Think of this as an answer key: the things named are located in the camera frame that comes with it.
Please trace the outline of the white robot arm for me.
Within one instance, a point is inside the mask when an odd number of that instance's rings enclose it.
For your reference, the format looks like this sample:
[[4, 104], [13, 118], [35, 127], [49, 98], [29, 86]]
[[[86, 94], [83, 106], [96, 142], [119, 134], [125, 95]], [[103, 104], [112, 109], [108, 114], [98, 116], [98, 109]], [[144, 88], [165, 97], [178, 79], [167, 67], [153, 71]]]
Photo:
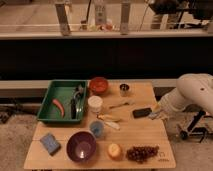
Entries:
[[162, 96], [158, 108], [167, 114], [182, 112], [196, 104], [213, 114], [213, 76], [210, 74], [184, 74], [177, 79], [176, 87]]

